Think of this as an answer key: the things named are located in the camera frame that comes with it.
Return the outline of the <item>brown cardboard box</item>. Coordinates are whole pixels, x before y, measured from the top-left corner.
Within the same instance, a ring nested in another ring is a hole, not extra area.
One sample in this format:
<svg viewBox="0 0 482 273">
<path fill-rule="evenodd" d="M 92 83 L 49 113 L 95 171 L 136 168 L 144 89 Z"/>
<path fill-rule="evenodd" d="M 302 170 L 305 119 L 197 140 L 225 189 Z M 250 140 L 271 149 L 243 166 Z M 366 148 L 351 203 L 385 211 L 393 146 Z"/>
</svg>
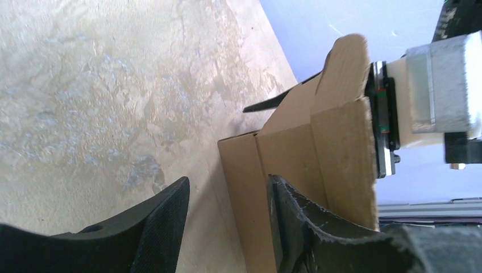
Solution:
<svg viewBox="0 0 482 273">
<path fill-rule="evenodd" d="M 377 230 L 376 163 L 363 35 L 337 39 L 322 72 L 294 86 L 259 131 L 218 142 L 248 272 L 275 272 L 267 181 Z"/>
</svg>

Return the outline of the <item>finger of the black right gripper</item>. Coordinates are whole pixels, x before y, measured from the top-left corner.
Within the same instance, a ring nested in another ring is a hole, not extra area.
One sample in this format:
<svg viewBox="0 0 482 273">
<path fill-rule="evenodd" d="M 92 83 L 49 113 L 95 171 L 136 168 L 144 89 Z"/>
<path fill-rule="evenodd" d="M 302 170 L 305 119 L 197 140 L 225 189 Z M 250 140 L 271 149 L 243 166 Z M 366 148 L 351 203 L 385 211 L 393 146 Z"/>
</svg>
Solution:
<svg viewBox="0 0 482 273">
<path fill-rule="evenodd" d="M 262 102 L 258 102 L 256 104 L 253 104 L 253 105 L 250 105 L 250 106 L 247 106 L 243 109 L 243 113 L 253 113 L 253 112 L 258 112 L 258 111 L 265 111 L 265 110 L 270 110 L 270 109 L 275 109 L 277 108 L 281 102 L 283 101 L 283 99 L 288 95 L 288 93 L 293 90 L 294 88 L 296 87 L 299 87 L 307 82 L 309 82 L 310 80 L 312 80 L 313 78 L 319 76 L 320 74 L 322 73 L 322 71 L 316 73 L 316 74 L 313 74 L 311 77 L 307 78 L 306 80 L 303 80 L 301 83 L 298 83 L 297 85 L 287 89 L 286 91 L 282 92 L 281 94 L 279 94 L 278 96 L 276 97 L 273 97 L 273 98 L 270 98 L 268 100 L 265 100 L 265 101 L 262 101 Z"/>
</svg>

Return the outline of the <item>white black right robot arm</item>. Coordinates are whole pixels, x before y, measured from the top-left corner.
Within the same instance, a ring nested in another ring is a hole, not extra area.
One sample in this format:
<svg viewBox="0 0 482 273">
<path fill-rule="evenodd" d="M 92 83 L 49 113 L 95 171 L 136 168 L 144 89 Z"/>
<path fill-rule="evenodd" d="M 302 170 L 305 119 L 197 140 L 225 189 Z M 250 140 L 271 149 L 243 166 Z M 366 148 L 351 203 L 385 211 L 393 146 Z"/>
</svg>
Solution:
<svg viewBox="0 0 482 273">
<path fill-rule="evenodd" d="M 341 36 L 320 72 L 245 112 L 267 109 L 256 144 L 269 175 L 381 179 L 399 149 L 433 144 L 452 168 L 480 164 L 481 2 L 446 1 L 432 41 L 391 62 Z"/>
</svg>

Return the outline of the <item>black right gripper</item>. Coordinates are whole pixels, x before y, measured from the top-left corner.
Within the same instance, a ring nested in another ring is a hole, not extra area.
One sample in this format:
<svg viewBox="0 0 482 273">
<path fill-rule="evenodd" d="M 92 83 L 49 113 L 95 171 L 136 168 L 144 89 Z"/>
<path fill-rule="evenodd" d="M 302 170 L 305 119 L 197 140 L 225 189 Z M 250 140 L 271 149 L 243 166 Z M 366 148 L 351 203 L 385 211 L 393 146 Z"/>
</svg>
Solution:
<svg viewBox="0 0 482 273">
<path fill-rule="evenodd" d="M 395 81 L 388 76 L 386 62 L 371 63 L 364 95 L 371 108 L 376 177 L 382 179 L 394 175 L 395 165 L 401 161 L 395 154 L 400 149 Z"/>
</svg>

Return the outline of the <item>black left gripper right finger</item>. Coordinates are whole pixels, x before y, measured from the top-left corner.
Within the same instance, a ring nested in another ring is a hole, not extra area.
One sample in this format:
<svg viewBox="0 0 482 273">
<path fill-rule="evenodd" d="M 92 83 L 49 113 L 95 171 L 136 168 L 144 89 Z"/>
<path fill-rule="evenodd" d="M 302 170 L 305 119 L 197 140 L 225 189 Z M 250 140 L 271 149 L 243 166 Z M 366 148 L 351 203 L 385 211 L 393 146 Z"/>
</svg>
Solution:
<svg viewBox="0 0 482 273">
<path fill-rule="evenodd" d="M 375 231 L 319 206 L 269 175 L 278 272 L 480 272 L 481 229 L 390 225 Z"/>
</svg>

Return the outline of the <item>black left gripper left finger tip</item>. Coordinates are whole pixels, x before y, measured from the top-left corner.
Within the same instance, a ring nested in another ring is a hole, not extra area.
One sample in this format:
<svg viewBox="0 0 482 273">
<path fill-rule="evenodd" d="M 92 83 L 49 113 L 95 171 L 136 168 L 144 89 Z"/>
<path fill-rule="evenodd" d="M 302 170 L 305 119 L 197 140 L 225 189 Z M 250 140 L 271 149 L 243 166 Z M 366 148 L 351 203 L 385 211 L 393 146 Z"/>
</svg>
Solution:
<svg viewBox="0 0 482 273">
<path fill-rule="evenodd" d="M 175 272 L 190 196 L 181 177 L 160 193 L 78 233 L 1 225 L 2 272 Z"/>
</svg>

